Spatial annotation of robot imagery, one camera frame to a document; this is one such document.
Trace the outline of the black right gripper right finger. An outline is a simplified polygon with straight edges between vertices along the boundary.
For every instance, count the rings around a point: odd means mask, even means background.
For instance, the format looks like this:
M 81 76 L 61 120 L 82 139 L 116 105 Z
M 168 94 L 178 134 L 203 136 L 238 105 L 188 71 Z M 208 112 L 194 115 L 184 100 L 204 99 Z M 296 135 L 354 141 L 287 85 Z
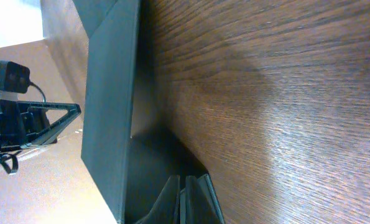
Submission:
M 180 224 L 225 224 L 209 174 L 187 176 L 180 192 Z

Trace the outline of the black box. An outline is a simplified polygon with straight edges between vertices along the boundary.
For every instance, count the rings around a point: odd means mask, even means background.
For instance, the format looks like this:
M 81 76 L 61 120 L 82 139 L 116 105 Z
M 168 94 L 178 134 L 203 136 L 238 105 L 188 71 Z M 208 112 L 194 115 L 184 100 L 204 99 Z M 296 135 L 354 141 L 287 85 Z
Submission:
M 81 159 L 118 223 L 146 216 L 171 175 L 205 167 L 162 122 L 147 1 L 76 1 L 89 39 Z

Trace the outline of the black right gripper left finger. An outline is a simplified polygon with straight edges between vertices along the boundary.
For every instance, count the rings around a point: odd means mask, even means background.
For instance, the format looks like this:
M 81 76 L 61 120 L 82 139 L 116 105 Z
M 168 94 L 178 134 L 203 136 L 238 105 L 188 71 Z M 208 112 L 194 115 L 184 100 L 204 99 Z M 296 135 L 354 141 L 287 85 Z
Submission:
M 150 212 L 136 224 L 176 224 L 180 201 L 180 176 L 171 175 Z

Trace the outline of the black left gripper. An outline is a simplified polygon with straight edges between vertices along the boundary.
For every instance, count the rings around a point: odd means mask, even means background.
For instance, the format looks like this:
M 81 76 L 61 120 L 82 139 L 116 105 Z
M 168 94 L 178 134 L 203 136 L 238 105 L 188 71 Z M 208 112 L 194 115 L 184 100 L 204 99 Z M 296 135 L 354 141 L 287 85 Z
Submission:
M 45 110 L 67 113 L 47 127 Z M 75 103 L 19 101 L 17 105 L 16 101 L 0 100 L 0 153 L 51 144 L 80 114 L 80 105 Z

